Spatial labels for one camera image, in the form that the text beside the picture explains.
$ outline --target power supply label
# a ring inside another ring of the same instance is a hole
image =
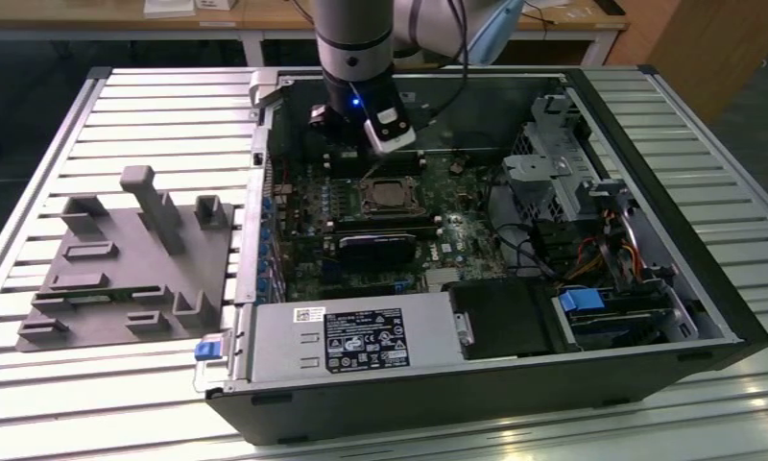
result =
[[[408,367],[400,309],[325,314],[324,346],[331,373]]]

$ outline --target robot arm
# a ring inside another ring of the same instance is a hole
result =
[[[316,125],[379,155],[416,139],[393,82],[395,42],[457,56],[461,29],[451,6],[465,11],[469,62],[488,64],[508,40],[523,0],[315,0],[313,22],[328,104]]]
[[[313,7],[327,110],[364,127],[376,153],[393,152],[416,138],[392,79],[393,1],[317,0]]]

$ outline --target aluminum extrusion table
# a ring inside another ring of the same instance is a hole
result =
[[[627,67],[588,76],[768,330],[768,196],[657,75]],[[85,82],[0,235],[0,459],[768,457],[768,350],[603,410],[260,448],[194,390],[196,340],[14,352],[18,321],[66,229],[57,215],[69,195],[134,206],[117,174],[148,163],[177,205],[217,194],[241,206],[256,129],[249,80],[244,68],[116,69]],[[168,110],[158,125],[154,110]],[[237,209],[236,222],[241,216]],[[224,328],[234,312],[233,232]]]

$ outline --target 3d-printed part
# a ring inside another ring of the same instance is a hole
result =
[[[120,184],[141,209],[105,209],[86,196],[65,205],[69,232],[21,324],[21,352],[218,331],[233,206],[216,196],[174,206],[148,166],[126,167]]]
[[[153,333],[170,328],[165,316],[158,310],[145,312],[128,312],[128,323],[125,324],[132,333]]]
[[[176,225],[180,224],[173,201],[168,194],[160,194],[153,188],[153,169],[146,165],[126,166],[118,180],[125,192],[130,192],[142,208],[145,225],[156,230],[169,255],[184,253],[184,243]]]

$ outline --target blue tab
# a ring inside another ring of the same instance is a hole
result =
[[[221,341],[206,341],[197,344],[193,356],[197,362],[221,358]]]
[[[560,305],[565,312],[572,310],[601,309],[605,307],[600,293],[593,288],[567,290],[559,296]]]

